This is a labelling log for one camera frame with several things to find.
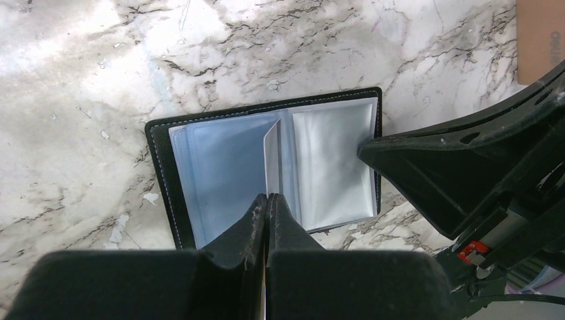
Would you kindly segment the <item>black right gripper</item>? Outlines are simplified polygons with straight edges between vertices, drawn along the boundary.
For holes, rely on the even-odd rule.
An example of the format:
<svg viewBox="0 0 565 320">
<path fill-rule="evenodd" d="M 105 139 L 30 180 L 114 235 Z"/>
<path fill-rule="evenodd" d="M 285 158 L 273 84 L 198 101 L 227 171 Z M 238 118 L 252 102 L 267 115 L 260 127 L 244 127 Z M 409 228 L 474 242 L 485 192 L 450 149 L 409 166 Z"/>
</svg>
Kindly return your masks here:
<svg viewBox="0 0 565 320">
<path fill-rule="evenodd" d="M 517 200 L 436 255 L 457 319 L 491 303 L 564 304 L 544 293 L 564 279 L 563 64 L 491 107 L 373 139 L 358 156 L 449 239 Z"/>
</svg>

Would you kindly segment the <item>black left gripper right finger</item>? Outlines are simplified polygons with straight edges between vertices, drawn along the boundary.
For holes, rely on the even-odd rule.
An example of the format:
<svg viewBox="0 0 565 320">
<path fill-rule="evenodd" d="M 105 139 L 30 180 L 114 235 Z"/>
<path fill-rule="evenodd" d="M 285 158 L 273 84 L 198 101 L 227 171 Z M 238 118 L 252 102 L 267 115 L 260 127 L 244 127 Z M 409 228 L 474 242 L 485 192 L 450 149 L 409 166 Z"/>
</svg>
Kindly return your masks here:
<svg viewBox="0 0 565 320">
<path fill-rule="evenodd" d="M 442 267 L 412 251 L 324 249 L 269 196 L 268 319 L 453 319 Z"/>
</svg>

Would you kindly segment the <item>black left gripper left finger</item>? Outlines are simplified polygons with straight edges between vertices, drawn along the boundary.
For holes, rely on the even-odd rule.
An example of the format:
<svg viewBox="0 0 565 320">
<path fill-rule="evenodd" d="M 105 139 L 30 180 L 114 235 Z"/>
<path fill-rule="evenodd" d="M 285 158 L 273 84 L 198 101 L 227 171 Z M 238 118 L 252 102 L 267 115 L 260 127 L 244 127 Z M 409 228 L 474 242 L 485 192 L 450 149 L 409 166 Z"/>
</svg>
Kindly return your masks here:
<svg viewBox="0 0 565 320">
<path fill-rule="evenodd" d="M 8 319 L 259 319 L 267 196 L 199 250 L 57 251 L 25 278 Z"/>
</svg>

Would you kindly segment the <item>black leather card holder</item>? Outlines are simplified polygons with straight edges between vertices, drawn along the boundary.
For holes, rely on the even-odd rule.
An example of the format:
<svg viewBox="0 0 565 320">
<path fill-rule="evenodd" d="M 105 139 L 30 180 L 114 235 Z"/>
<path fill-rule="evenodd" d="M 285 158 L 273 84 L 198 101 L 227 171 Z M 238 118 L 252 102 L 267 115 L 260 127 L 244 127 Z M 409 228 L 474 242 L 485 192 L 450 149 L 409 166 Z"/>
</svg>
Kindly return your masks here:
<svg viewBox="0 0 565 320">
<path fill-rule="evenodd" d="M 157 119 L 145 135 L 177 249 L 204 247 L 268 195 L 263 139 L 277 120 L 279 194 L 303 229 L 378 215 L 380 175 L 357 153 L 382 135 L 379 87 Z"/>
</svg>

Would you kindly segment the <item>grey credit card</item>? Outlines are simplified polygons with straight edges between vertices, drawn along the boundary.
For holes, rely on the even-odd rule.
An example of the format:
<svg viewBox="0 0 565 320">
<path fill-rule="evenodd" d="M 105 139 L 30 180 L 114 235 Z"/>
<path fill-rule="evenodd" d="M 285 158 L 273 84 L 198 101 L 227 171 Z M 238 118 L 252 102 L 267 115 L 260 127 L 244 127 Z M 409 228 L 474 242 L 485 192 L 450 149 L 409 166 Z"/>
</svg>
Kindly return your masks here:
<svg viewBox="0 0 565 320">
<path fill-rule="evenodd" d="M 281 139 L 280 121 L 277 120 L 263 139 L 265 185 L 268 195 L 281 192 Z"/>
</svg>

